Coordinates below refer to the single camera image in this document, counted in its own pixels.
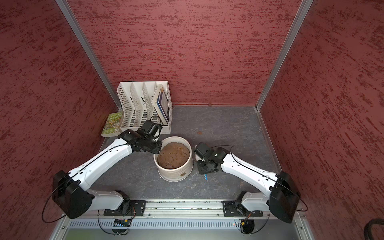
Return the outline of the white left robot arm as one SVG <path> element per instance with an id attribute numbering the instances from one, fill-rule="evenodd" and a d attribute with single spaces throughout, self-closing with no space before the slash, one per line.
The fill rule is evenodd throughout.
<path id="1" fill-rule="evenodd" d="M 156 134 L 142 130 L 121 133 L 106 149 L 68 173 L 57 172 L 53 177 L 52 200 L 70 219 L 96 210 L 111 210 L 128 215 L 130 198 L 120 190 L 92 190 L 93 183 L 123 158 L 134 152 L 159 154 L 162 142 Z"/>

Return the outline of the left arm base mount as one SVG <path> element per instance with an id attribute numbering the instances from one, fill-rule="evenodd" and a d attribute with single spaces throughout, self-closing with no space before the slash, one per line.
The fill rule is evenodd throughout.
<path id="1" fill-rule="evenodd" d="M 104 210 L 103 215 L 106 217 L 142 217 L 146 203 L 144 200 L 123 201 L 117 210 Z"/>

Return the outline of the white ceramic pot with mud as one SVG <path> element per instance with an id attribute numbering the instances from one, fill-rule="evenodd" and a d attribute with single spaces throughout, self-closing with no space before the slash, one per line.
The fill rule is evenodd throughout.
<path id="1" fill-rule="evenodd" d="M 161 151 L 154 155 L 158 173 L 165 181 L 180 182 L 193 170 L 192 147 L 181 137 L 168 137 L 162 140 Z"/>

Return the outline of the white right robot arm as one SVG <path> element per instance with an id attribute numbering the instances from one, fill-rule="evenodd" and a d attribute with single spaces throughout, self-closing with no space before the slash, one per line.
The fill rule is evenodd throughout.
<path id="1" fill-rule="evenodd" d="M 286 172 L 279 174 L 257 168 L 233 154 L 223 146 L 209 147 L 200 142 L 195 148 L 199 174 L 224 173 L 238 177 L 257 188 L 259 193 L 245 192 L 235 201 L 249 212 L 270 212 L 277 219 L 292 223 L 301 194 L 293 178 Z"/>

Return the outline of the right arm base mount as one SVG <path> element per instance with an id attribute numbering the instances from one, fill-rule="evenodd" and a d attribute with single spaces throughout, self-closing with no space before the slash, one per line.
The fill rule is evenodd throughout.
<path id="1" fill-rule="evenodd" d="M 262 211 L 248 211 L 236 201 L 222 201 L 223 213 L 225 217 L 262 217 Z"/>

